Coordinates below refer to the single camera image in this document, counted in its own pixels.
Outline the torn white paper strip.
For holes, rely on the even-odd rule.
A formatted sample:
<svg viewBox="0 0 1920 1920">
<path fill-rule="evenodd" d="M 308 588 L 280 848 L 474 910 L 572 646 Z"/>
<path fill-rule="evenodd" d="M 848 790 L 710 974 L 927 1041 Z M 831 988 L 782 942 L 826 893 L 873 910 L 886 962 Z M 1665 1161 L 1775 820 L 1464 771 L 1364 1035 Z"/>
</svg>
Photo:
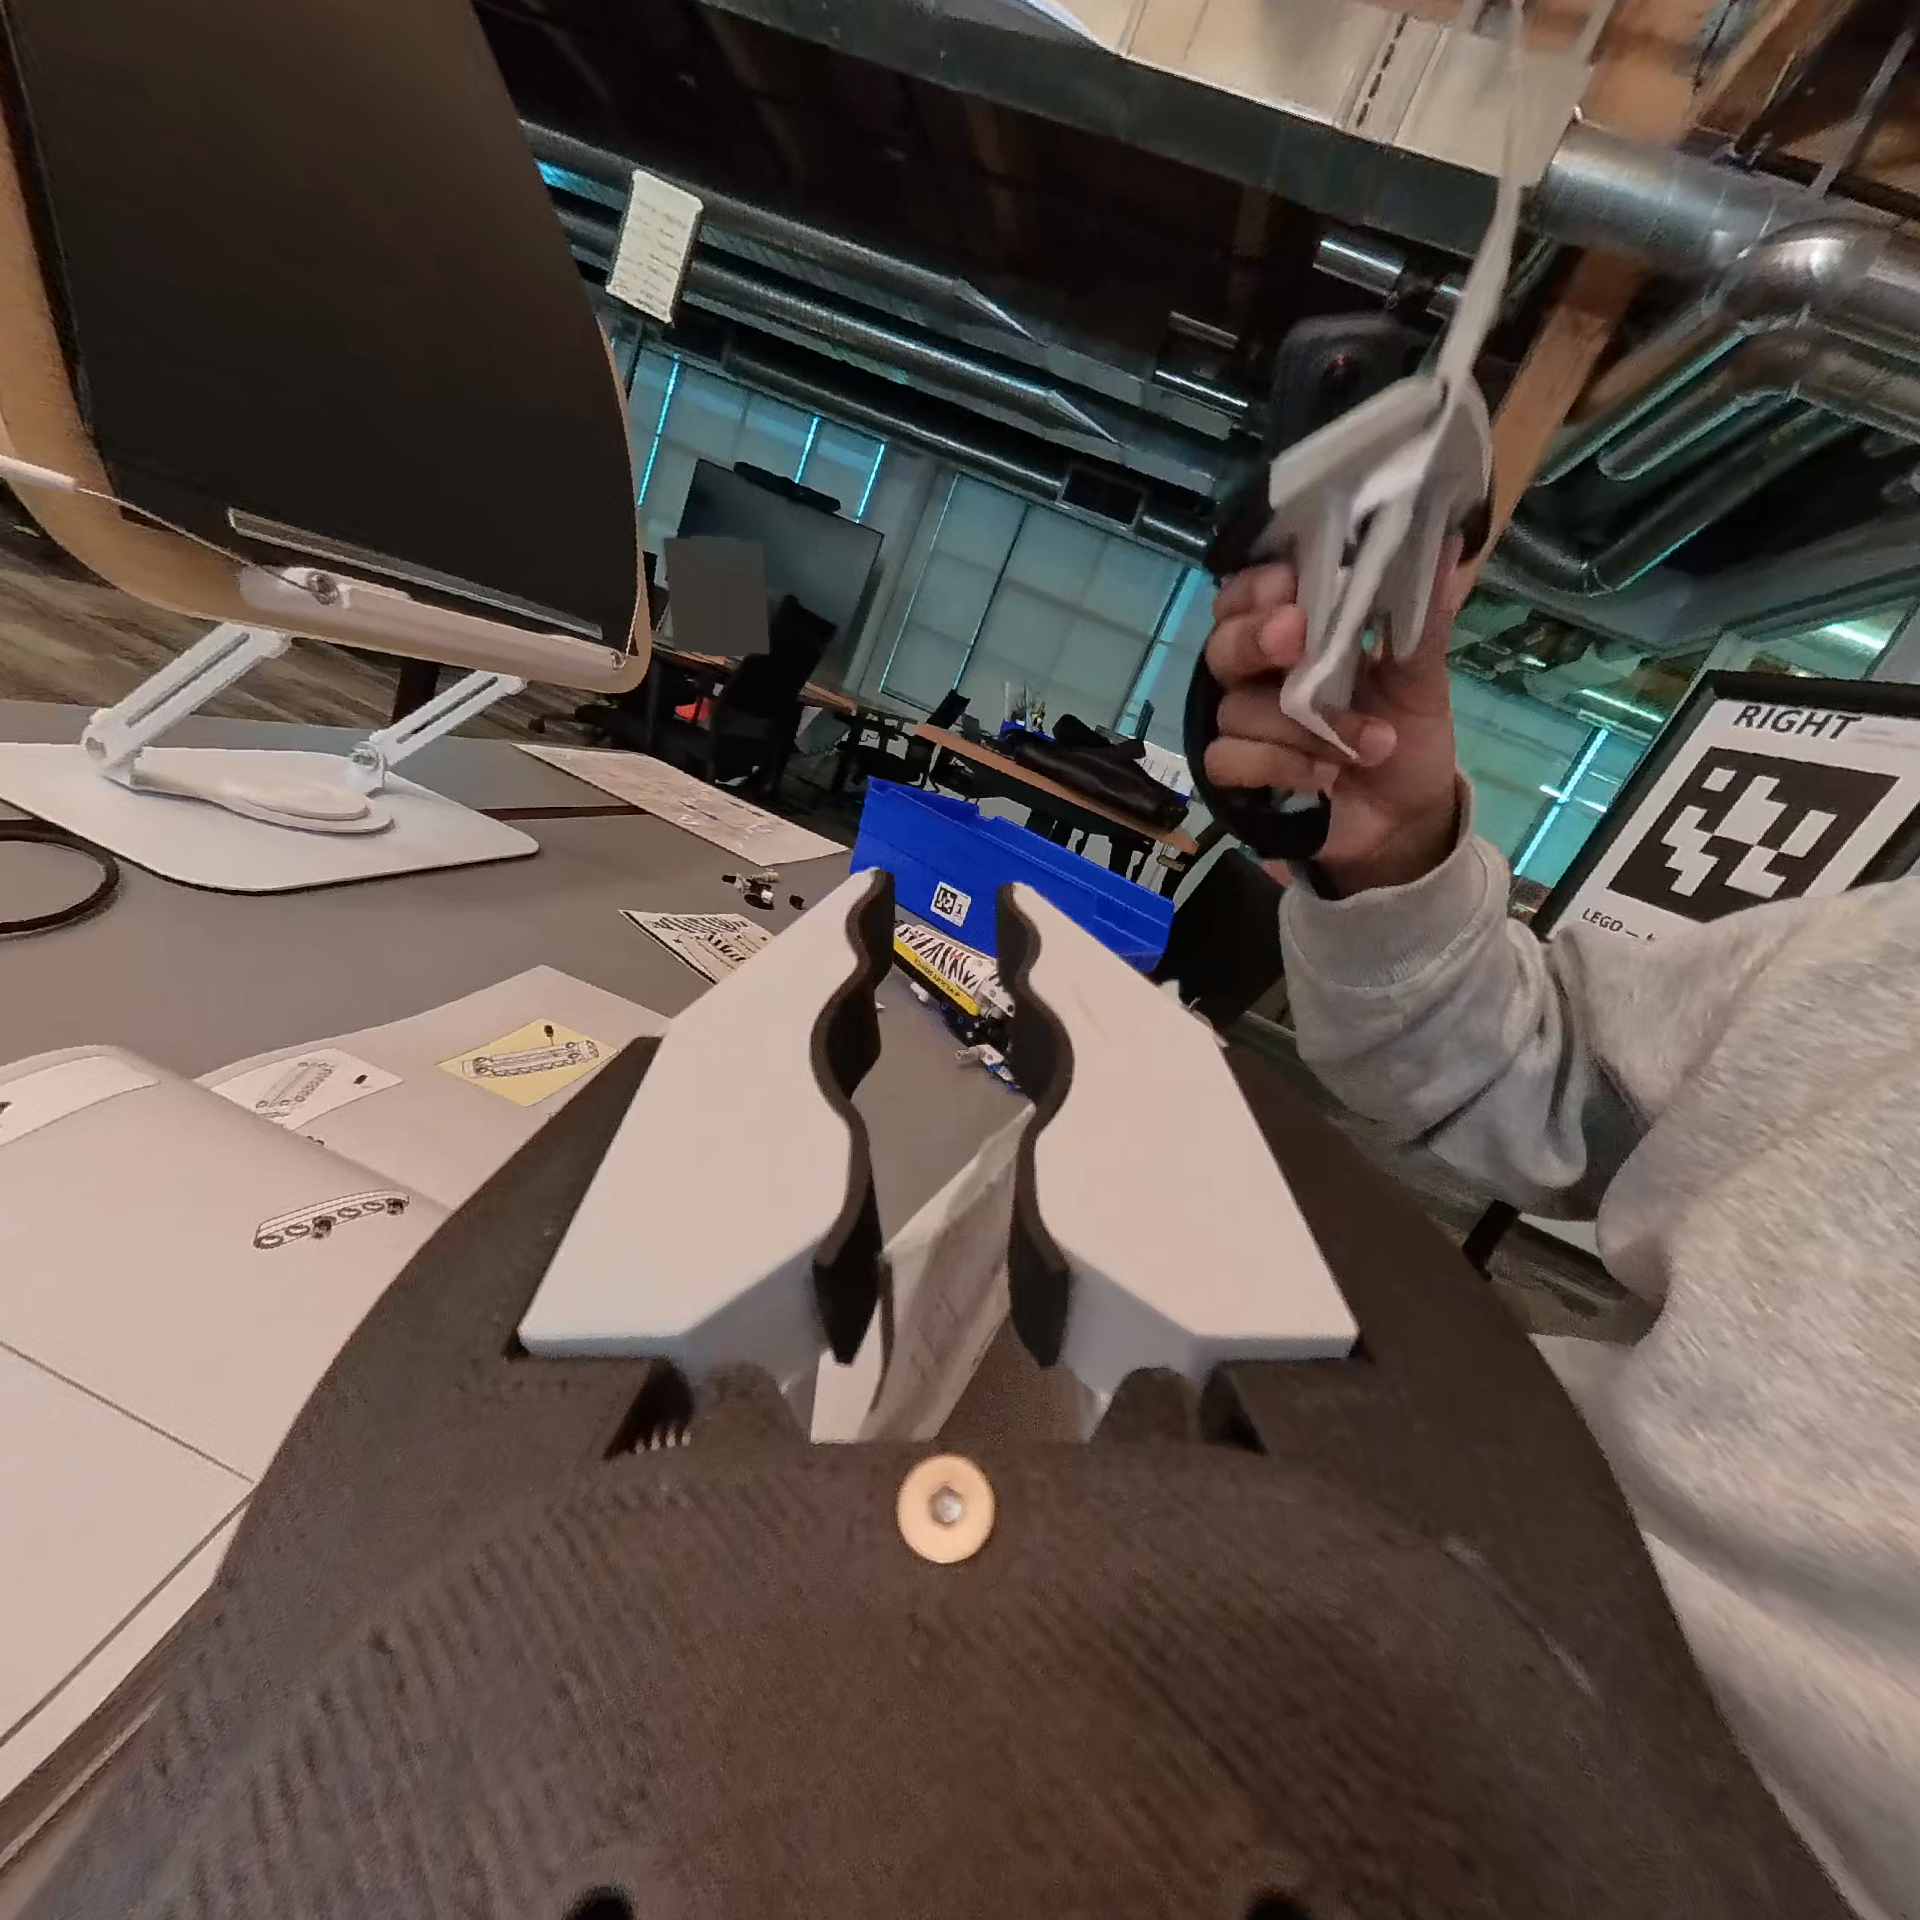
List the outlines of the torn white paper strip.
<svg viewBox="0 0 1920 1920">
<path fill-rule="evenodd" d="M 1509 3 L 1502 9 L 1503 53 L 1497 69 L 1502 83 L 1497 98 L 1503 122 L 1494 202 L 1430 362 L 1430 376 L 1449 413 L 1464 408 L 1484 340 L 1502 308 L 1526 192 L 1544 179 L 1574 124 L 1593 69 L 1596 30 L 1576 27 L 1560 53 L 1548 56 L 1543 66 L 1535 66 L 1526 51 L 1529 4 Z"/>
</svg>

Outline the instruction booklet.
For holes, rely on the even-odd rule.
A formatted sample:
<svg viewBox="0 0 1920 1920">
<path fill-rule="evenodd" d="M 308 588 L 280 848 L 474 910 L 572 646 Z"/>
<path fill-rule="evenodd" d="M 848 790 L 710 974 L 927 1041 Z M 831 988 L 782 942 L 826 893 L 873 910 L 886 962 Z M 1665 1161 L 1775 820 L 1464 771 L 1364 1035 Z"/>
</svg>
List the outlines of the instruction booklet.
<svg viewBox="0 0 1920 1920">
<path fill-rule="evenodd" d="M 668 1018 L 551 968 L 202 1077 L 4 1069 L 1 1793 L 194 1612 L 348 1336 Z"/>
</svg>

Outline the yellow zebra lego model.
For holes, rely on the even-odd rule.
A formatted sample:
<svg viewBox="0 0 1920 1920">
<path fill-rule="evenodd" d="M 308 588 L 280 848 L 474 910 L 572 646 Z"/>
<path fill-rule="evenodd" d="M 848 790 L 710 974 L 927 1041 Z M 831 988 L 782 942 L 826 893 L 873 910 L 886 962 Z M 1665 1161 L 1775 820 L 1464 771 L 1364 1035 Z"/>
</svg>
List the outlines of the yellow zebra lego model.
<svg viewBox="0 0 1920 1920">
<path fill-rule="evenodd" d="M 946 1025 L 959 1065 L 977 1067 L 1005 1088 L 1021 1090 L 1010 1061 L 1016 1010 L 986 953 L 920 922 L 898 920 L 893 964 L 908 988 Z"/>
</svg>

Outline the black computer monitor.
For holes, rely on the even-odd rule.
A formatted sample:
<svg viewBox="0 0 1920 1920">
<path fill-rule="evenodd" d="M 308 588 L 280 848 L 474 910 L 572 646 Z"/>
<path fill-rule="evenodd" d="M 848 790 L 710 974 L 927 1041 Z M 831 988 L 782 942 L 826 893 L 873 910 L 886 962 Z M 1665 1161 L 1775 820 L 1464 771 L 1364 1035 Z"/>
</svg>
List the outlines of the black computer monitor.
<svg viewBox="0 0 1920 1920">
<path fill-rule="evenodd" d="M 681 505 L 679 538 L 740 547 L 736 557 L 762 586 L 767 616 L 791 596 L 831 626 L 815 677 L 848 677 L 879 584 L 877 531 L 826 513 L 804 489 L 773 486 L 743 469 L 697 459 Z"/>
</svg>

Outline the white paper parts bag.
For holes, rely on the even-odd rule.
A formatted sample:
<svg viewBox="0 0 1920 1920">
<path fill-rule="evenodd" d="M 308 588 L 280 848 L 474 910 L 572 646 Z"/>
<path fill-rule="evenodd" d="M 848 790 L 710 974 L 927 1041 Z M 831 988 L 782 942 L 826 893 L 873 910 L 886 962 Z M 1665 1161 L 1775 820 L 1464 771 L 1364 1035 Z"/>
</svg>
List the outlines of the white paper parts bag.
<svg viewBox="0 0 1920 1920">
<path fill-rule="evenodd" d="M 810 1442 L 924 1442 L 946 1426 L 1008 1317 L 1005 1257 L 1029 1121 L 1021 1110 L 999 1126 L 886 1240 L 877 1318 L 849 1362 L 820 1361 Z"/>
</svg>

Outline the wood-backed black panel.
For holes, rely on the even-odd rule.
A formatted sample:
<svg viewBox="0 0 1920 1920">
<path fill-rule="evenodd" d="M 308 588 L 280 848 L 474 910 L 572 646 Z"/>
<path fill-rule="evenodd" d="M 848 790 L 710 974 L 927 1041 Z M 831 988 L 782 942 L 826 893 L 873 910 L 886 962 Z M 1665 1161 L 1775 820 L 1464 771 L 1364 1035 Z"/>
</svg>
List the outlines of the wood-backed black panel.
<svg viewBox="0 0 1920 1920">
<path fill-rule="evenodd" d="M 460 3 L 4 3 L 4 486 L 152 609 L 586 692 L 622 379 Z"/>
</svg>

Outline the zebra sticker sheet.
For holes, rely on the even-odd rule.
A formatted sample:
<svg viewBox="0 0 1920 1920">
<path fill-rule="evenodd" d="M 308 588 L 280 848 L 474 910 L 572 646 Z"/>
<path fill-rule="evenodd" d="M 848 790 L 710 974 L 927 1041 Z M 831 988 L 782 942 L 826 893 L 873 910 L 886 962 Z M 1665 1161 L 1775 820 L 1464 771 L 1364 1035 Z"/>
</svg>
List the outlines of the zebra sticker sheet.
<svg viewBox="0 0 1920 1920">
<path fill-rule="evenodd" d="M 750 964 L 774 939 L 765 925 L 728 913 L 624 908 L 618 917 L 710 986 Z"/>
</svg>

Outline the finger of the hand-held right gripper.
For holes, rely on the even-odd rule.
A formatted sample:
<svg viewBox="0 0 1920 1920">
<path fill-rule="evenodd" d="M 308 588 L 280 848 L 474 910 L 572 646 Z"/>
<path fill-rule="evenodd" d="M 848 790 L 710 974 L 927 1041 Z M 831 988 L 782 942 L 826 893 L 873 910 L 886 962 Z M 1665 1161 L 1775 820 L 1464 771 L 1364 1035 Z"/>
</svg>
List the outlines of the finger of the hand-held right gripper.
<svg viewBox="0 0 1920 1920">
<path fill-rule="evenodd" d="M 1478 553 L 1493 509 L 1493 425 L 1480 392 L 1453 392 L 1440 419 L 1392 462 L 1375 531 L 1389 533 L 1373 603 L 1383 653 L 1422 646 L 1442 561 Z"/>
<path fill-rule="evenodd" d="M 1353 701 L 1364 642 L 1377 642 L 1373 603 L 1392 536 L 1373 526 L 1386 472 L 1442 408 L 1432 378 L 1406 378 L 1271 464 L 1266 531 L 1294 566 L 1305 621 L 1303 656 L 1280 694 L 1296 725 L 1329 725 Z"/>
</svg>

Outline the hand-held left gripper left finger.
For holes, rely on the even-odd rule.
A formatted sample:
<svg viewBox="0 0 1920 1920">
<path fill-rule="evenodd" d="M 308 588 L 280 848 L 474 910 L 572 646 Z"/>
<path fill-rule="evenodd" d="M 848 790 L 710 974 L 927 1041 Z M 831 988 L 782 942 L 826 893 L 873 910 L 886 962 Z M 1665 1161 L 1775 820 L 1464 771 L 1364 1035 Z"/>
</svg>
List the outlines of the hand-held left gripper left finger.
<svg viewBox="0 0 1920 1920">
<path fill-rule="evenodd" d="M 890 874 L 853 874 L 671 1021 L 518 1322 L 529 1355 L 856 1355 L 886 1261 L 854 1092 L 893 934 Z"/>
</svg>

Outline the white printed paper sheet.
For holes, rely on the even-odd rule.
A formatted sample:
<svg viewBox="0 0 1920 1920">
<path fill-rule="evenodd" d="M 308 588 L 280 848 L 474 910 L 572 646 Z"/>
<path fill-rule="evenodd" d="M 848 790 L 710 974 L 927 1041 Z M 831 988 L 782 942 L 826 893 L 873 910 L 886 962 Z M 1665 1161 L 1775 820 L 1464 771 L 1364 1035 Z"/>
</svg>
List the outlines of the white printed paper sheet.
<svg viewBox="0 0 1920 1920">
<path fill-rule="evenodd" d="M 848 853 L 829 837 L 791 822 L 655 756 L 538 744 L 522 744 L 518 753 L 712 848 L 727 850 L 754 868 L 797 866 Z"/>
</svg>

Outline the hanging white paper note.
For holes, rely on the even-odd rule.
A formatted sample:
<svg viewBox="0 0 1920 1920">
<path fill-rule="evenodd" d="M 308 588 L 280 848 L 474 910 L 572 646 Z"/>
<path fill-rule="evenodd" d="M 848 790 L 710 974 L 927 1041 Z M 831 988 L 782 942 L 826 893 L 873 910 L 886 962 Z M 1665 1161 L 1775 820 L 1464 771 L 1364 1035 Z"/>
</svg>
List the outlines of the hanging white paper note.
<svg viewBox="0 0 1920 1920">
<path fill-rule="evenodd" d="M 607 294 L 650 322 L 671 325 L 701 227 L 700 194 L 649 170 L 631 170 L 607 259 Z"/>
</svg>

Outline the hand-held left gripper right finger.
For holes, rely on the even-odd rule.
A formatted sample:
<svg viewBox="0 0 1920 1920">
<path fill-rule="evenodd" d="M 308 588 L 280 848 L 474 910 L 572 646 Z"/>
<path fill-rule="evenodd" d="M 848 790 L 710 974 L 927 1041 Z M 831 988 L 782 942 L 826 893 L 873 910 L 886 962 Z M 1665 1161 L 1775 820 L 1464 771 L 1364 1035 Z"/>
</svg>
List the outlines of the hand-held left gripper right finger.
<svg viewBox="0 0 1920 1920">
<path fill-rule="evenodd" d="M 1016 1337 L 1085 1389 L 1346 1361 L 1360 1331 L 1216 1030 L 1025 882 L 996 900 L 1030 1100 L 1005 1274 Z"/>
</svg>

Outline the background wooden table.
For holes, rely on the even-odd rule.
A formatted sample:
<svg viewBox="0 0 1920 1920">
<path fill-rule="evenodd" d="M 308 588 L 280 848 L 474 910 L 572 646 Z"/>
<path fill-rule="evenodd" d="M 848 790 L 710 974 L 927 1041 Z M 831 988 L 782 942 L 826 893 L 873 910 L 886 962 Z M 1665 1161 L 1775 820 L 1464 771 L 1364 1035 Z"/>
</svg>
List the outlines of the background wooden table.
<svg viewBox="0 0 1920 1920">
<path fill-rule="evenodd" d="M 1134 853 L 1158 850 L 1168 866 L 1190 866 L 1204 853 L 1199 841 L 1178 822 L 1156 822 L 1149 816 L 1098 798 L 1081 787 L 1064 785 L 1046 771 L 1008 756 L 993 745 L 968 740 L 932 725 L 914 726 L 914 739 L 927 744 L 937 755 L 967 761 L 976 769 L 977 789 L 999 801 L 1013 801 L 1040 811 L 1055 822 L 1071 825 L 1088 837 L 1103 837 L 1120 865 Z"/>
</svg>

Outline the person's right hand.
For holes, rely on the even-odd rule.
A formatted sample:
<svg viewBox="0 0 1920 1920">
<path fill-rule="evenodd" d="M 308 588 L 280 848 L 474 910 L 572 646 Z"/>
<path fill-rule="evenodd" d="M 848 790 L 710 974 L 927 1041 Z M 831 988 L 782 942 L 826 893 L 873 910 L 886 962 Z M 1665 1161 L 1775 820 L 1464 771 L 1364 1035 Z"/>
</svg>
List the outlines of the person's right hand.
<svg viewBox="0 0 1920 1920">
<path fill-rule="evenodd" d="M 1449 541 L 1422 641 L 1406 661 L 1364 662 L 1351 706 L 1332 722 L 1340 749 L 1280 706 L 1287 675 L 1305 658 L 1294 566 L 1255 564 L 1216 590 L 1204 662 L 1220 699 L 1206 777 L 1220 789 L 1316 794 L 1329 808 L 1316 858 L 1274 865 L 1274 876 L 1344 899 L 1415 882 L 1449 858 L 1463 802 L 1447 656 L 1471 573 L 1461 541 Z"/>
</svg>

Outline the person's right forearm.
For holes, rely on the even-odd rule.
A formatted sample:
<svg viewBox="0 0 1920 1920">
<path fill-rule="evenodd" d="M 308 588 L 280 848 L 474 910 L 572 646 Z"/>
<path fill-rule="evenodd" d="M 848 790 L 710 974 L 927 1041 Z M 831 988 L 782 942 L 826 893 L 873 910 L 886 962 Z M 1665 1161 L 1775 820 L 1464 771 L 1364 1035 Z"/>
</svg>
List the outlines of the person's right forearm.
<svg viewBox="0 0 1920 1920">
<path fill-rule="evenodd" d="M 1512 922 L 1506 885 L 1458 825 L 1413 880 L 1300 874 L 1280 913 L 1300 1054 L 1351 1110 L 1493 1198 L 1596 1218 L 1647 1130 L 1623 1067 L 1632 982 L 1623 958 Z"/>
</svg>

